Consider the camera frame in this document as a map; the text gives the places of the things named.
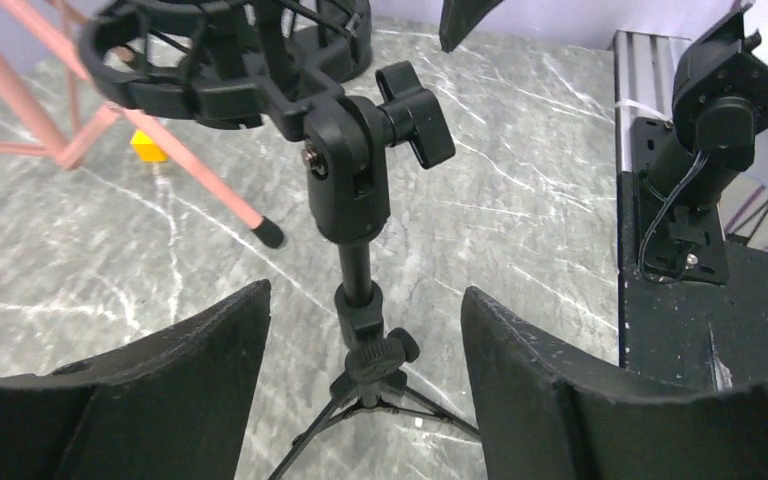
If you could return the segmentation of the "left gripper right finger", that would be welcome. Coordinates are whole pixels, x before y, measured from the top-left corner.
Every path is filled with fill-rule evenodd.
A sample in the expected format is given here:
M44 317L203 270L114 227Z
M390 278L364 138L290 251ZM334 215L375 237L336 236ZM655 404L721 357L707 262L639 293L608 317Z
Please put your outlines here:
M627 371L468 288L461 329L492 479L768 479L768 380L699 391Z

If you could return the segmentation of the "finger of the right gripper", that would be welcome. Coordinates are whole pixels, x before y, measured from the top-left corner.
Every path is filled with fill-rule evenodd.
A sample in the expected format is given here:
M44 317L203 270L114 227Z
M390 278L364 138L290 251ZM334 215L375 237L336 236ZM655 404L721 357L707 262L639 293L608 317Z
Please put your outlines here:
M502 0L444 0L439 22L442 51L453 52Z

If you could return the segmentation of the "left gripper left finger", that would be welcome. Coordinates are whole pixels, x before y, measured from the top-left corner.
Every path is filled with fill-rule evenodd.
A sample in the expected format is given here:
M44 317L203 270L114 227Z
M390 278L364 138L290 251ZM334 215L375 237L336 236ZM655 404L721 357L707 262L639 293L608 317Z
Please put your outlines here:
M270 326L253 282L47 375L0 378L0 479L231 479Z

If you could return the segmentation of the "black shock-mount tripod stand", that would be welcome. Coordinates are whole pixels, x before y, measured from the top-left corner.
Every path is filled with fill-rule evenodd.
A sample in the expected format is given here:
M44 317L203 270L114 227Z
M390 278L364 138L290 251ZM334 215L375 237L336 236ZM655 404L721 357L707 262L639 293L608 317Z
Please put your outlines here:
M402 328L386 330L370 245L390 217L386 151L409 144L421 167L456 149L435 94L407 61L379 69L382 103L303 64L289 41L295 12L338 30L297 1L113 1L82 28L78 52L97 90L128 110L192 120L213 129L256 128L269 117L302 144L308 201L320 234L339 251L334 294L348 352L330 399L273 470L281 478L318 434L359 413L401 414L477 427L411 388L403 365L420 348Z

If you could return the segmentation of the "black round-base mic stand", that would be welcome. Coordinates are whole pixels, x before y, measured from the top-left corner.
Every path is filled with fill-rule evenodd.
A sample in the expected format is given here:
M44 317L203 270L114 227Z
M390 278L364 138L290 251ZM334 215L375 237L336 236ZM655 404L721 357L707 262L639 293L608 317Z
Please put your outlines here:
M294 55L338 83L360 76L373 57L370 2L314 1L304 7L315 10L338 30L292 12L289 41Z

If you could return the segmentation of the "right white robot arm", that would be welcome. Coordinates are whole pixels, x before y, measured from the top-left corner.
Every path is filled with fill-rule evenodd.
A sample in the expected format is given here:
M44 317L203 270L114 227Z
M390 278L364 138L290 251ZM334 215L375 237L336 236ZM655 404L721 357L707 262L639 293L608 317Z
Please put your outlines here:
M723 191L768 130L768 14L738 2L681 54L667 112L641 108L620 145L635 191L634 262L656 285L725 284Z

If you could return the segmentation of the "yellow cube near music stand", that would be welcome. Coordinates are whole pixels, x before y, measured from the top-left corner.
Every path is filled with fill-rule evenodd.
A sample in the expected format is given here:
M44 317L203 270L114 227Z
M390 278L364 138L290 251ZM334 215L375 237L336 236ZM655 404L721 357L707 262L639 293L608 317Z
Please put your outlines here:
M168 154L142 130L134 131L130 146L142 162L163 163L169 159Z

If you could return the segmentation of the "pink music stand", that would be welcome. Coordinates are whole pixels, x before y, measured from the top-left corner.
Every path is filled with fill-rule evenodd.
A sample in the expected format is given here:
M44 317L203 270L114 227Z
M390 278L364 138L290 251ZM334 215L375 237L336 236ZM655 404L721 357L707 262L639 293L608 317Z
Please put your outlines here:
M261 243L273 249L281 247L285 236L280 227L250 206L157 120L136 110L117 107L110 102L99 107L87 122L81 120L77 81L87 81L89 75L78 58L71 36L71 26L83 26L88 23L88 19L65 1L53 1L51 4L62 20L62 26L59 28L46 20L27 1L2 1L0 6L65 66L73 136L68 138L63 134L0 52L0 97L34 138L32 143L0 142L0 154L48 157L64 170L75 170L82 164L84 154L97 139L119 118L124 118L145 133L175 163L226 205Z

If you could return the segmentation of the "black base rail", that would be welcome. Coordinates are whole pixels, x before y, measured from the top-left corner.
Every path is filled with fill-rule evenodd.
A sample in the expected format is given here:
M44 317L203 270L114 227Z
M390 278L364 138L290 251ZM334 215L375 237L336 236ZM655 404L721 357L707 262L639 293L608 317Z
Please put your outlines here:
M668 148L665 122L639 117L622 142L630 166L617 177L618 297L622 367L699 390L768 378L768 253L724 235L719 211L677 205L647 250L639 243L661 203L639 186L641 170Z

